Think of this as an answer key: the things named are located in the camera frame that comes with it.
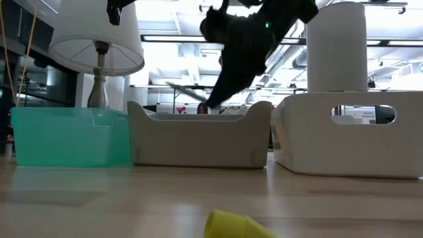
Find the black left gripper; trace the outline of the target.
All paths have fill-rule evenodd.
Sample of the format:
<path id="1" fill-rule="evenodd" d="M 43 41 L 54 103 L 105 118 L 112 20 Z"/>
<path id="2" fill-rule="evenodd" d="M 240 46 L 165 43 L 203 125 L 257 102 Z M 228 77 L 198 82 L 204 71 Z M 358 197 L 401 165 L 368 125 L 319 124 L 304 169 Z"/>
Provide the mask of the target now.
<path id="1" fill-rule="evenodd" d="M 108 14 L 110 23 L 114 26 L 119 26 L 122 9 L 134 2 L 135 0 L 108 0 L 106 12 Z"/>

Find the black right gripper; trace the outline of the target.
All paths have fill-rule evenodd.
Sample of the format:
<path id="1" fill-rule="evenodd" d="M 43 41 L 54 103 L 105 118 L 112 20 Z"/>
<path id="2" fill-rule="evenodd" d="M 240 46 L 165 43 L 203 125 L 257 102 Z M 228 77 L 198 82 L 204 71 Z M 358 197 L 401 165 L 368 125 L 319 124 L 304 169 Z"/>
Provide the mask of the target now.
<path id="1" fill-rule="evenodd" d="M 216 108 L 233 95 L 249 88 L 266 71 L 266 58 L 276 46 L 268 19 L 253 13 L 247 17 L 219 13 L 219 40 L 223 44 L 221 73 L 204 102 Z"/>

